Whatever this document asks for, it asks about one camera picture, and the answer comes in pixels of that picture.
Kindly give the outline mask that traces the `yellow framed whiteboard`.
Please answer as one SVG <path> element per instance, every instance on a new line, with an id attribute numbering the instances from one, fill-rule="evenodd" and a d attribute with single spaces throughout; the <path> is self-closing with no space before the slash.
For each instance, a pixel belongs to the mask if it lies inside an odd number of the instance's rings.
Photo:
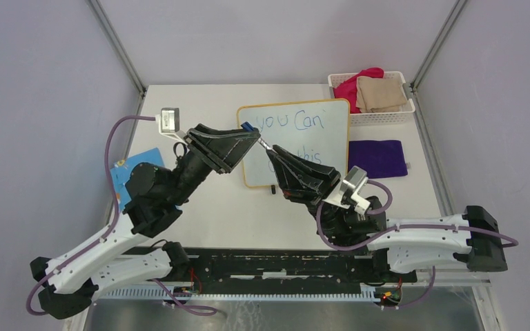
<path id="1" fill-rule="evenodd" d="M 251 124 L 270 146 L 346 174 L 350 103 L 345 99 L 244 106 L 237 122 Z"/>

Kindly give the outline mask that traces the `blue marker cap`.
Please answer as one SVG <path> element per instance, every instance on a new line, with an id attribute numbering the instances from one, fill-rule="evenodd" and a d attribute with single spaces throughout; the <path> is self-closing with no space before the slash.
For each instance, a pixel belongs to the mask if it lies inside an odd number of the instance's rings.
<path id="1" fill-rule="evenodd" d="M 241 124 L 241 127 L 247 132 L 253 132 L 255 130 L 249 122 L 243 122 L 243 124 Z"/>

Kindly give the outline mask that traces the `blue white marker pen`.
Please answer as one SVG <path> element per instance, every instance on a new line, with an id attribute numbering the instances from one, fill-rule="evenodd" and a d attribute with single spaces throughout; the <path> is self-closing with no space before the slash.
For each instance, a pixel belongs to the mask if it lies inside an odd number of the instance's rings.
<path id="1" fill-rule="evenodd" d="M 258 143 L 265 149 L 265 150 L 272 150 L 273 148 L 265 142 L 263 139 L 259 139 Z"/>

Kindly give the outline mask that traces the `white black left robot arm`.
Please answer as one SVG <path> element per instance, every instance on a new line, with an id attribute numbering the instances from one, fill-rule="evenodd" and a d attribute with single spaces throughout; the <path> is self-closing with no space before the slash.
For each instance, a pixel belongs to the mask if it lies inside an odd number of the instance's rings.
<path id="1" fill-rule="evenodd" d="M 40 314 L 67 319 L 126 285 L 164 277 L 184 279 L 190 261 L 177 242 L 137 258 L 118 261 L 117 257 L 170 227 L 207 176 L 231 172 L 259 137 L 259 130 L 248 123 L 236 130 L 200 124 L 183 138 L 187 151 L 175 168 L 138 163 L 125 184 L 130 201 L 122 209 L 123 219 L 115 219 L 60 257 L 37 257 L 31 262 L 37 285 L 30 295 L 38 299 Z"/>

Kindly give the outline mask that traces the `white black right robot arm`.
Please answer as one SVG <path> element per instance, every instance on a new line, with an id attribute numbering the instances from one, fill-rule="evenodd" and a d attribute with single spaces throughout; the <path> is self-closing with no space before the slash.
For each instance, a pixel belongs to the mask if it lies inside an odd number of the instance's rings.
<path id="1" fill-rule="evenodd" d="M 504 272 L 505 249 L 518 245 L 481 206 L 437 218 L 389 218 L 392 192 L 360 167 L 341 175 L 277 145 L 267 147 L 266 155 L 284 198 L 306 206 L 325 245 L 340 252 L 381 254 L 371 262 L 379 281 L 453 262 L 472 272 Z"/>

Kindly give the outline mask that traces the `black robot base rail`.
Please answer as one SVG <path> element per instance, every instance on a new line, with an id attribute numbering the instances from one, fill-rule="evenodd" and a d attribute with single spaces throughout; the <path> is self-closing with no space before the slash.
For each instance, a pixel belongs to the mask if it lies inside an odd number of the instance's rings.
<path id="1" fill-rule="evenodd" d="M 184 248 L 188 261 L 163 282 L 195 285 L 201 294 L 359 294 L 363 285 L 415 283 L 390 271 L 386 250 L 370 255 L 331 250 Z"/>

